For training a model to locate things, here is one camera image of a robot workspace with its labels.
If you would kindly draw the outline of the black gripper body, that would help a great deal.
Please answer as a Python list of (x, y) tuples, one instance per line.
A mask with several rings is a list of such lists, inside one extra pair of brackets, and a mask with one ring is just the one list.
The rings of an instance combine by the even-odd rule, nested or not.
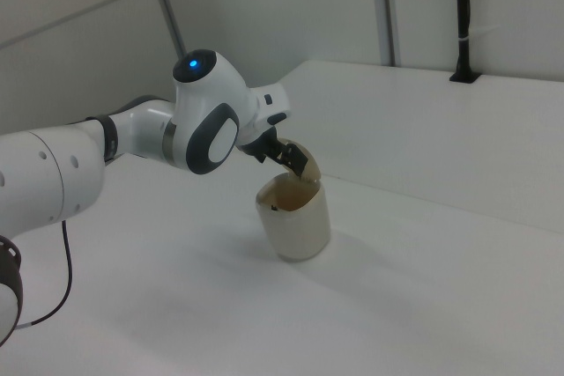
[(278, 161), (279, 156), (278, 133), (275, 127), (270, 127), (255, 141), (240, 146), (240, 151), (253, 157), (259, 163), (266, 159)]

